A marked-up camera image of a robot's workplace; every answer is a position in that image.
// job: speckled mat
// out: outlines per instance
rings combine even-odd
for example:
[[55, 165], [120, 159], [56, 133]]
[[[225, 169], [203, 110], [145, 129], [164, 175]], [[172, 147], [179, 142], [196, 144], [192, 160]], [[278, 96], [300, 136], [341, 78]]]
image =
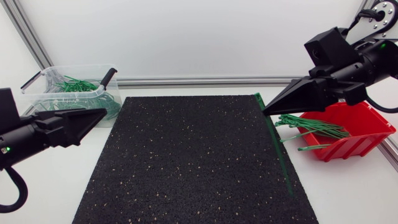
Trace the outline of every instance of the speckled mat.
[[126, 98], [74, 223], [317, 223], [249, 96]]

